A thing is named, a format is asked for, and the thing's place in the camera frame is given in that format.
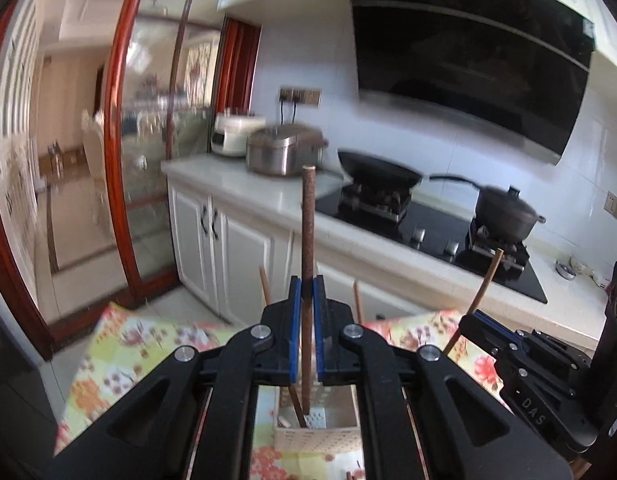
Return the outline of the brown wooden chopstick four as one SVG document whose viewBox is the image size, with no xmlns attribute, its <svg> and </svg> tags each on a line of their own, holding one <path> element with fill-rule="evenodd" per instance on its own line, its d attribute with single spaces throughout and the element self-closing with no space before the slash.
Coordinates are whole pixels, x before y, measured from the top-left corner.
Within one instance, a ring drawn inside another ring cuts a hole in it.
<svg viewBox="0 0 617 480">
<path fill-rule="evenodd" d="M 497 272 L 499 264 L 501 263 L 502 257 L 503 257 L 503 250 L 501 248 L 498 248 L 496 250 L 496 254 L 494 255 L 494 258 L 491 259 L 491 265 L 489 266 L 486 272 L 486 275 L 483 278 L 481 286 L 479 286 L 479 290 L 474 296 L 470 304 L 470 307 L 468 307 L 467 312 L 465 312 L 465 316 L 473 314 L 476 311 L 476 309 L 479 307 L 479 305 L 481 304 L 484 296 L 486 295 L 489 285 L 491 285 L 491 282 L 493 281 L 493 278 Z M 453 336 L 450 337 L 450 340 L 447 342 L 443 350 L 443 353 L 445 354 L 445 356 L 448 356 L 450 354 L 450 351 L 453 350 L 453 347 L 456 346 L 460 336 L 461 336 L 461 328 L 457 327 L 456 332 L 453 333 Z"/>
</svg>

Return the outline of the brown wooden chopstick two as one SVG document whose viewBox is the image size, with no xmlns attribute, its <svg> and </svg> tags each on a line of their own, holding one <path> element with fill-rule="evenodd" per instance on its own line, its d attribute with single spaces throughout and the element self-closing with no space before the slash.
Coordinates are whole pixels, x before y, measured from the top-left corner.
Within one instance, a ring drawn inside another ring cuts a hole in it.
<svg viewBox="0 0 617 480">
<path fill-rule="evenodd" d="M 357 323 L 363 325 L 365 323 L 365 312 L 363 312 L 363 301 L 361 301 L 359 281 L 357 280 L 353 283 L 353 295 Z"/>
</svg>

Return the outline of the brown wooden chopstick one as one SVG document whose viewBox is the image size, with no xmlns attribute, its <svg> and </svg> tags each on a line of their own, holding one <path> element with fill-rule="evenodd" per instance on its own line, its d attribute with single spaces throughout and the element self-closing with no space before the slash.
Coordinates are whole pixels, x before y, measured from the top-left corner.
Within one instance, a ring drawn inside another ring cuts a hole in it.
<svg viewBox="0 0 617 480">
<path fill-rule="evenodd" d="M 265 307 L 272 303 L 272 294 L 270 293 L 270 286 L 265 266 L 258 267 L 258 274 L 260 274 L 262 293 L 264 298 Z"/>
</svg>

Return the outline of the brown wooden chopstick three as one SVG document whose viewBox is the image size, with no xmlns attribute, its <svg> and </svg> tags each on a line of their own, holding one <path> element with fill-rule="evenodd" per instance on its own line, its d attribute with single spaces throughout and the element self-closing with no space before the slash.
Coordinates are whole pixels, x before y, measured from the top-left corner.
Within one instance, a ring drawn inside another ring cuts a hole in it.
<svg viewBox="0 0 617 480">
<path fill-rule="evenodd" d="M 315 249 L 316 167 L 302 171 L 302 398 L 304 415 L 310 411 L 311 366 L 313 365 L 313 281 Z"/>
</svg>

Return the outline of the small metal dish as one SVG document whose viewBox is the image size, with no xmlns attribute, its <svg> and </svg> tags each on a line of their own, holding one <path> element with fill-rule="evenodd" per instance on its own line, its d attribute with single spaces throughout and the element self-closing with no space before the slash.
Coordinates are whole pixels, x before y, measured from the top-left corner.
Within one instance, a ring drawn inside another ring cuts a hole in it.
<svg viewBox="0 0 617 480">
<path fill-rule="evenodd" d="M 567 263 L 557 260 L 555 262 L 555 270 L 561 276 L 568 281 L 573 281 L 577 277 L 576 271 Z"/>
</svg>

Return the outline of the white perforated utensil basket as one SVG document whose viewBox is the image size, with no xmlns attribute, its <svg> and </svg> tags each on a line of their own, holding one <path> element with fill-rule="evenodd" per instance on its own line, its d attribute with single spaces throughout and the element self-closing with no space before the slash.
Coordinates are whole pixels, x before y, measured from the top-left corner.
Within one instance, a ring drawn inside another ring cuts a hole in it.
<svg viewBox="0 0 617 480">
<path fill-rule="evenodd" d="M 340 454 L 361 449 L 357 398 L 353 386 L 326 387 L 314 383 L 310 412 L 302 427 L 287 390 L 276 392 L 274 445 L 281 452 Z"/>
</svg>

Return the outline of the floral tablecloth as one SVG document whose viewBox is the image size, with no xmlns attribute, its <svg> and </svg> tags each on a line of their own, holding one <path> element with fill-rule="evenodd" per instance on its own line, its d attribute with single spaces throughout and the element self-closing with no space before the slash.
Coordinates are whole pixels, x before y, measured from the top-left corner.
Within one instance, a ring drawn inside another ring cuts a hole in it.
<svg viewBox="0 0 617 480">
<path fill-rule="evenodd" d="M 442 311 L 363 323 L 315 306 L 313 368 L 300 373 L 300 298 L 271 304 L 240 332 L 163 327 L 110 307 L 74 382 L 53 479 L 363 479 L 395 474 L 363 458 L 367 403 L 355 374 L 328 356 L 364 342 L 386 356 L 440 362 L 488 406 L 505 411 L 497 359 Z"/>
</svg>

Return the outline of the black lidded pot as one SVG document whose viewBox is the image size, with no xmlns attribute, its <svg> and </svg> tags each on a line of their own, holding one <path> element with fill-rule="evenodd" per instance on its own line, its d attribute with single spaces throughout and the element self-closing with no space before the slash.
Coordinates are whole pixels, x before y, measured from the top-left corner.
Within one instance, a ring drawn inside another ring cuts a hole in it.
<svg viewBox="0 0 617 480">
<path fill-rule="evenodd" d="M 523 242 L 537 223 L 546 218 L 520 197 L 520 191 L 510 186 L 508 190 L 496 186 L 479 187 L 475 205 L 475 218 L 485 226 L 491 237 L 508 244 Z"/>
</svg>

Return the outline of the black glass gas stove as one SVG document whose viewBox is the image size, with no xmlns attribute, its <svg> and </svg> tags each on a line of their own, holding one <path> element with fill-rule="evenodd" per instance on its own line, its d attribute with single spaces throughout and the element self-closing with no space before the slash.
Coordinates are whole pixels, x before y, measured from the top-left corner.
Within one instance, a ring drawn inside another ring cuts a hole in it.
<svg viewBox="0 0 617 480">
<path fill-rule="evenodd" d="M 523 243 L 493 238 L 477 219 L 461 219 L 408 198 L 396 210 L 374 207 L 362 202 L 355 191 L 356 186 L 350 184 L 319 198 L 316 211 L 476 275 L 485 274 L 501 250 L 495 282 L 547 304 Z"/>
</svg>

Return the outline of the white lower cabinets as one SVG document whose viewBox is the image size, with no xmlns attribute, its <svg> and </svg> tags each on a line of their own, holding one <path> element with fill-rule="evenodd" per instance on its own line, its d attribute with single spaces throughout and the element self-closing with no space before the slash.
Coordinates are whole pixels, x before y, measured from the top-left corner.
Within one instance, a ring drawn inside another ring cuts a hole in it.
<svg viewBox="0 0 617 480">
<path fill-rule="evenodd" d="M 252 174 L 166 171 L 172 237 L 180 281 L 219 315 L 239 325 L 259 317 L 265 271 L 274 299 L 284 299 L 301 271 L 298 180 Z M 352 304 L 358 286 L 367 320 L 469 307 L 478 276 L 384 238 L 317 217 L 316 271 L 327 294 Z M 489 286 L 481 308 L 510 328 L 543 330 L 593 351 L 605 321 L 607 294 L 585 278 L 568 282 L 547 258 L 534 258 L 547 300 Z"/>
</svg>

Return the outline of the black wok pan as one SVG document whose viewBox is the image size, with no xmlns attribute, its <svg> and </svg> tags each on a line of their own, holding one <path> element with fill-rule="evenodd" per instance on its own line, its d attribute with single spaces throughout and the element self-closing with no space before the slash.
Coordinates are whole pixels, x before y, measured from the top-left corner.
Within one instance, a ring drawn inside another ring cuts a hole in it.
<svg viewBox="0 0 617 480">
<path fill-rule="evenodd" d="M 359 151 L 337 151 L 337 157 L 345 174 L 351 178 L 349 186 L 354 190 L 375 192 L 407 192 L 423 180 L 453 181 L 473 186 L 478 191 L 483 188 L 473 180 L 456 174 L 428 174 L 412 169 L 385 158 L 374 157 Z"/>
</svg>

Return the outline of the silver rice cooker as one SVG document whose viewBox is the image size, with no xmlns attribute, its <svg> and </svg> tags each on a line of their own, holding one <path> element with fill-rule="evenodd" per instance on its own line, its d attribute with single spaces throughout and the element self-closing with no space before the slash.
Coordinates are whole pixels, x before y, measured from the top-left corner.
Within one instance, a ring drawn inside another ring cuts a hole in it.
<svg viewBox="0 0 617 480">
<path fill-rule="evenodd" d="M 295 177 L 304 166 L 317 166 L 328 140 L 302 122 L 271 125 L 253 132 L 246 142 L 246 169 L 269 177 Z"/>
</svg>

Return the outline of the white pressure cooker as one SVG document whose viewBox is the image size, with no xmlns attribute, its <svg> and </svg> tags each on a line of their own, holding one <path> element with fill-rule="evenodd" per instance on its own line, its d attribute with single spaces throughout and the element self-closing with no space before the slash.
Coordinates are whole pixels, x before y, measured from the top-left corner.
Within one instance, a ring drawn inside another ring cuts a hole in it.
<svg viewBox="0 0 617 480">
<path fill-rule="evenodd" d="M 249 136 L 265 126 L 265 117 L 219 114 L 211 136 L 212 152 L 226 157 L 244 157 Z"/>
</svg>

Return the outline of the black range hood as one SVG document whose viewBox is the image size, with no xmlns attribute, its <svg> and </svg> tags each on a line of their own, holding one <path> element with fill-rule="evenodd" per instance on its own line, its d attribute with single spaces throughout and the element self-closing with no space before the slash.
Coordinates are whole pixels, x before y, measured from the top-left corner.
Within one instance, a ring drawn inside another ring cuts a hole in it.
<svg viewBox="0 0 617 480">
<path fill-rule="evenodd" d="M 508 131 L 514 144 L 555 164 L 583 102 L 595 44 L 558 32 L 563 46 L 538 41 L 554 18 L 522 12 L 524 36 L 475 18 L 409 6 L 351 4 L 360 93 L 427 102 Z"/>
</svg>

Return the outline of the white ornate dining chair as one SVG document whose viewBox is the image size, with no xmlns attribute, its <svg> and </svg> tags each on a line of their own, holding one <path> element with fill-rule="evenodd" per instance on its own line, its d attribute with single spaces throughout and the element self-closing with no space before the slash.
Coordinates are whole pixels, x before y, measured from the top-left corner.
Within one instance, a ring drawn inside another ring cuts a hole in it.
<svg viewBox="0 0 617 480">
<path fill-rule="evenodd" d="M 106 201 L 106 162 L 104 161 L 104 141 L 102 115 L 92 115 L 88 110 L 82 111 L 83 148 L 86 162 L 96 196 L 101 203 Z"/>
</svg>

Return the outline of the red wooden sliding door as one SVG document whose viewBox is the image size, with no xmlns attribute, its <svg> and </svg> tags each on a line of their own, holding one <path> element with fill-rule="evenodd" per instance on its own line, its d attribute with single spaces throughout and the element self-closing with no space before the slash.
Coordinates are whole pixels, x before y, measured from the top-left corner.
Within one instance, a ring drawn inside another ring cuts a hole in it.
<svg viewBox="0 0 617 480">
<path fill-rule="evenodd" d="M 171 114 L 180 84 L 172 58 L 184 52 L 186 32 L 217 34 L 217 0 L 57 0 L 63 47 L 85 51 L 84 70 L 70 76 L 52 128 L 68 148 L 84 153 L 82 111 L 102 115 L 107 197 L 98 200 L 88 176 L 85 209 L 95 214 L 104 245 L 122 254 L 121 300 L 156 292 L 175 279 L 170 264 L 141 274 L 130 251 L 130 221 L 161 205 L 160 160 L 174 152 L 174 131 L 149 127 L 148 110 Z M 33 182 L 38 85 L 40 0 L 0 0 L 0 362 L 37 362 L 90 322 L 86 314 L 47 322 L 37 307 Z"/>
</svg>

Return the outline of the right wall socket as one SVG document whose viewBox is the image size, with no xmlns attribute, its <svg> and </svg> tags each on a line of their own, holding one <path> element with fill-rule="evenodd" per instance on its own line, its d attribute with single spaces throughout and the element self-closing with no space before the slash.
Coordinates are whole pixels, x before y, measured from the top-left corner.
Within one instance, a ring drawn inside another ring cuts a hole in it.
<svg viewBox="0 0 617 480">
<path fill-rule="evenodd" d="M 612 192 L 607 193 L 603 209 L 611 214 L 615 220 L 617 220 L 617 196 Z"/>
</svg>

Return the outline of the wall power outlet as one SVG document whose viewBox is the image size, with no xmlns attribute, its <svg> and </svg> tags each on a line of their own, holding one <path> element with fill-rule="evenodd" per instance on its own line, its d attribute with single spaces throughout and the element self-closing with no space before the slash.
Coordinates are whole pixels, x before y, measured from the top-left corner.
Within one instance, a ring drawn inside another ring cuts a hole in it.
<svg viewBox="0 0 617 480">
<path fill-rule="evenodd" d="M 318 89 L 281 87 L 279 90 L 279 101 L 281 103 L 318 107 L 320 98 L 321 91 Z"/>
</svg>

